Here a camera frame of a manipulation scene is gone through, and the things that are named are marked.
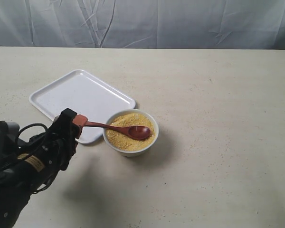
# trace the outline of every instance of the bowl rim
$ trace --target bowl rim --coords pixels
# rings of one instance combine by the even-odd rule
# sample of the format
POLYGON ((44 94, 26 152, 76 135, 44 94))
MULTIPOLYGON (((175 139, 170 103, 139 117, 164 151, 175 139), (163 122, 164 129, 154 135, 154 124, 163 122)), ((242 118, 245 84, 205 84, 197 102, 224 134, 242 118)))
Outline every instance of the bowl rim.
POLYGON ((145 148, 143 148, 143 149, 140 149, 140 150, 138 150, 138 151, 124 151, 124 150, 121 150, 121 149, 116 148, 115 146, 113 146, 113 145, 109 142, 109 140, 108 140, 108 138, 107 138, 107 136, 106 136, 106 134, 105 134, 105 131, 106 131, 105 128, 103 129, 104 141, 105 141, 112 149, 114 149, 114 150, 116 150, 116 151, 119 151, 119 152, 121 152, 121 153, 127 153, 127 154, 141 153, 141 152, 146 151, 147 149, 149 149, 149 148, 156 142, 156 140, 157 140, 157 138, 158 138, 158 135, 159 135, 159 126, 158 126, 157 122, 155 121, 155 119, 154 119, 150 114, 148 114, 147 112, 144 112, 144 111, 142 111, 142 110, 140 110, 140 109, 135 109, 135 108, 125 109, 125 110, 122 110, 122 111, 119 111, 119 112, 113 114, 113 115, 106 121, 105 124, 111 124, 111 123, 109 123, 109 121, 110 121, 111 119, 116 118, 116 117, 118 117, 118 116, 121 116, 122 113, 130 113, 130 112, 141 113, 141 114, 145 115, 147 118, 149 118, 150 120, 152 120, 152 124, 154 125, 154 126, 153 126, 153 127, 154 127, 154 130, 155 130, 155 129, 157 130, 156 133, 155 133, 155 137, 154 137, 154 140, 152 141, 152 143, 150 143, 147 147, 145 147, 145 148))

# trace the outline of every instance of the white backdrop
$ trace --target white backdrop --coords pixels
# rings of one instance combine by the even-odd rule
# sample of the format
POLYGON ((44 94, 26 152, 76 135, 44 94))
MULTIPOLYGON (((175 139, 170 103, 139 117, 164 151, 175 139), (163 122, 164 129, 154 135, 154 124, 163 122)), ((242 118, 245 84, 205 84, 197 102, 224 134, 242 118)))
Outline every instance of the white backdrop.
POLYGON ((0 0, 0 46, 285 49, 285 0, 0 0))

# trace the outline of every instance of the yellow grain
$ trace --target yellow grain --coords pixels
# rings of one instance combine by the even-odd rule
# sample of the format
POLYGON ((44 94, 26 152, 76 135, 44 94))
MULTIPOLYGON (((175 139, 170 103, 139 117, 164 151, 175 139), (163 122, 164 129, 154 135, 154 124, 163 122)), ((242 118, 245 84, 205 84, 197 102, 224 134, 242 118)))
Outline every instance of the yellow grain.
POLYGON ((126 115, 121 115, 115 118, 112 121, 111 125, 116 127, 130 127, 134 125, 146 126, 149 127, 151 130, 150 136, 145 140, 134 140, 119 132, 106 130, 106 136, 109 142, 120 150, 124 151, 141 150, 150 145, 155 137, 153 124, 146 116, 140 113, 130 113, 126 115))

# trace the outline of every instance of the table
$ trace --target table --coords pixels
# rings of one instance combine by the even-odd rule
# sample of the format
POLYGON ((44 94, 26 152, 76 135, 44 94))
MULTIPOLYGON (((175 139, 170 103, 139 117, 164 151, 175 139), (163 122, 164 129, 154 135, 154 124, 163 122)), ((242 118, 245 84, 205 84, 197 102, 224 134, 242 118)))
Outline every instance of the table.
POLYGON ((74 69, 160 137, 136 158, 79 145, 16 228, 285 228, 285 51, 0 47, 0 120, 50 125, 29 95, 74 69))

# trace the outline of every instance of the rectangular tray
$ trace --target rectangular tray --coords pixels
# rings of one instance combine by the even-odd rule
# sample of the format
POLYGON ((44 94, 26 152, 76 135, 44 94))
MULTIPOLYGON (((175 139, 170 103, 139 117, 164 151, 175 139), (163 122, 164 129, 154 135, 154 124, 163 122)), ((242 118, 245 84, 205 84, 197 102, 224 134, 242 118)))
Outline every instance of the rectangular tray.
MULTIPOLYGON (((81 69, 32 93, 29 101, 52 121, 66 108, 100 123, 117 112, 135 108, 134 99, 81 69)), ((78 142, 89 144, 101 135, 101 128, 86 127, 78 142)))

